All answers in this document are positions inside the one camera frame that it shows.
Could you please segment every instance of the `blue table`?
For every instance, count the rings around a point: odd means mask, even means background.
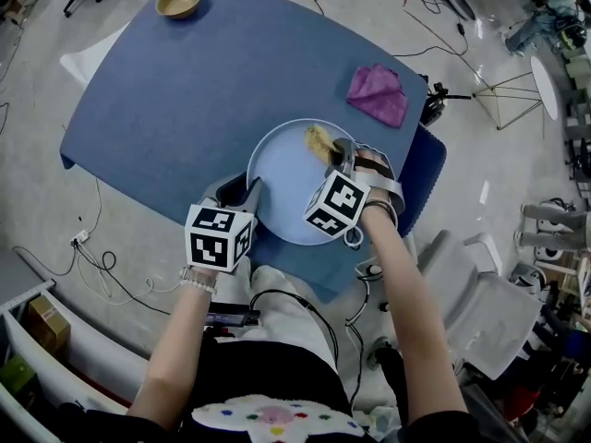
[[[61,146],[66,167],[77,163],[184,224],[206,186],[246,170],[265,134],[313,117],[383,150],[401,174],[427,85],[378,46],[285,0],[202,0],[193,18],[180,21],[160,17],[154,3],[84,92]],[[398,73],[408,97],[400,129],[345,101],[355,70],[375,63]],[[407,215],[416,219],[421,209]],[[291,245],[261,229],[252,257],[301,277],[327,301],[351,283],[367,247]]]

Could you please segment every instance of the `wooden bowl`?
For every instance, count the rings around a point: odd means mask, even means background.
[[[168,18],[180,19],[193,14],[199,0],[157,0],[156,11]]]

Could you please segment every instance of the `pink napkin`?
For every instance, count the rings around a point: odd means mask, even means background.
[[[408,107],[398,74],[380,64],[372,68],[360,67],[355,72],[347,101],[394,128],[403,123]]]

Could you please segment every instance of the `shelf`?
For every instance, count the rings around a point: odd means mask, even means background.
[[[14,353],[20,354],[37,373],[43,395],[54,407],[77,401],[85,410],[125,414],[127,409],[76,377],[36,342],[9,313],[3,314]]]
[[[2,384],[0,384],[0,409],[31,440],[38,443],[60,443],[59,438],[35,420]]]
[[[114,395],[132,402],[146,374],[148,361],[104,336],[49,292],[42,295],[70,324],[67,361]]]

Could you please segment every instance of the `white floor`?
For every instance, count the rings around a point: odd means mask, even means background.
[[[95,183],[79,168],[65,171],[59,145],[68,121],[82,95],[82,88],[59,65],[64,53],[84,49],[129,22],[148,0],[84,0],[70,19],[62,9],[66,0],[40,0],[25,24],[20,46],[2,86],[0,103],[10,102],[6,128],[0,136],[0,246],[22,245],[31,249],[55,271],[63,271],[72,257],[68,241],[82,228],[90,228],[98,212]],[[315,9],[314,0],[294,0]],[[477,21],[464,23],[469,50],[465,61],[488,84],[529,70],[528,60],[510,57],[498,32],[524,19],[516,0],[468,0]],[[320,0],[326,16],[368,38],[393,54],[420,52],[441,42],[403,12],[404,0]],[[420,0],[408,0],[405,9],[420,18],[457,51],[464,41],[457,17],[446,7],[429,13]],[[0,30],[0,55],[17,34]],[[540,52],[563,83],[560,68],[548,48]],[[458,57],[433,50],[405,58],[416,72],[441,81],[451,93],[469,95],[481,80]],[[525,80],[523,87],[533,87]],[[523,109],[520,101],[501,105],[505,120]],[[4,109],[0,109],[0,120]],[[519,206],[549,197],[577,199],[568,180],[561,142],[561,120],[549,120],[537,109],[499,132],[476,101],[450,101],[443,117],[430,129],[445,143],[448,157],[432,196],[415,228],[424,245],[441,229],[460,237],[479,232],[492,234],[507,272],[517,260],[513,230],[520,224]],[[157,288],[173,285],[185,263],[182,227],[101,184],[103,211],[86,246],[96,256],[105,250],[117,254],[115,275],[132,292],[145,291],[145,278]],[[95,272],[82,263],[82,272],[97,292]],[[40,270],[43,276],[47,272]],[[84,286],[76,268],[58,277],[58,289],[69,302],[120,340],[148,353],[154,346],[165,317],[130,303],[111,306]],[[112,301],[126,296],[116,284]],[[352,287],[322,310],[338,328],[342,344],[339,369],[347,390],[354,386],[357,358],[342,332],[344,317],[360,304],[363,288]],[[368,311],[359,327],[367,343],[389,334],[388,317],[377,311],[382,297],[379,284],[372,286]],[[144,300],[170,310],[175,293],[153,293]],[[364,375],[358,398],[363,408],[392,401],[381,372]]]

